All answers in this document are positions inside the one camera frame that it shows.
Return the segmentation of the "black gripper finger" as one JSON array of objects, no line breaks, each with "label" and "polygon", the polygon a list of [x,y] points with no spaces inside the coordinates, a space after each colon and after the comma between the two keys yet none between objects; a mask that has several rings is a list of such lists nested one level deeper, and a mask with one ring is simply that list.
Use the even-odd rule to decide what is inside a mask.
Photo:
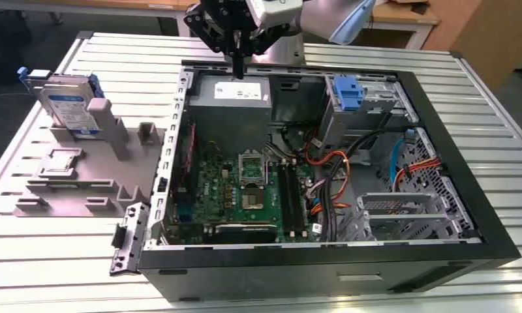
[{"label": "black gripper finger", "polygon": [[245,59],[253,55],[261,55],[274,45],[281,37],[290,31],[290,25],[278,25],[254,34],[260,29],[246,28],[240,35],[240,79],[244,79],[246,65]]},{"label": "black gripper finger", "polygon": [[185,24],[191,32],[202,39],[213,52],[222,53],[232,62],[233,75],[241,79],[241,59],[234,51],[236,45],[232,33],[218,26],[204,4],[194,4],[185,14]]}]

